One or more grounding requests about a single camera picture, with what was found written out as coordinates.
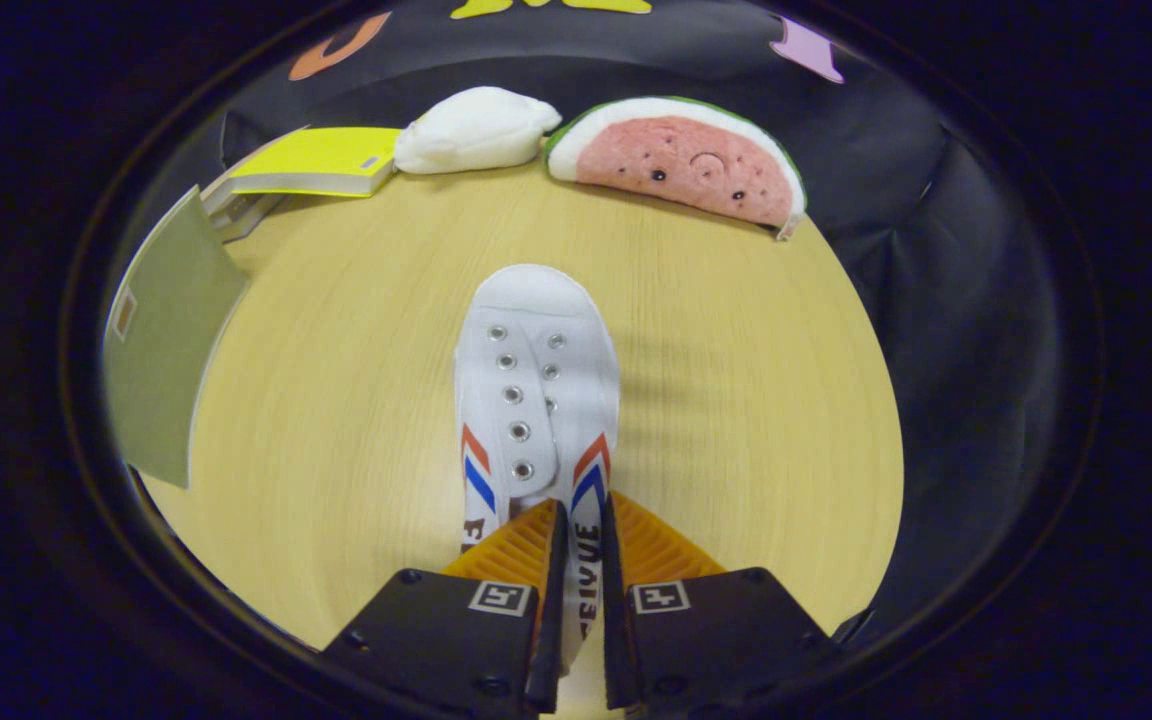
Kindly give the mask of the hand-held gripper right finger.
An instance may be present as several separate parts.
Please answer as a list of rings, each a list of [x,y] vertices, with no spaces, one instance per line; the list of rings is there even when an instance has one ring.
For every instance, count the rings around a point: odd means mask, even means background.
[[[630,717],[753,717],[836,660],[771,570],[723,569],[621,493],[602,506],[605,694]]]

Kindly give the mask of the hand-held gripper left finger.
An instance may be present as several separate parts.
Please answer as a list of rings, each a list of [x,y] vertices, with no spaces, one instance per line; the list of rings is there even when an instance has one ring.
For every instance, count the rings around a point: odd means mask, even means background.
[[[444,571],[399,570],[323,657],[424,714],[550,714],[563,666],[567,555],[568,514],[544,501]]]

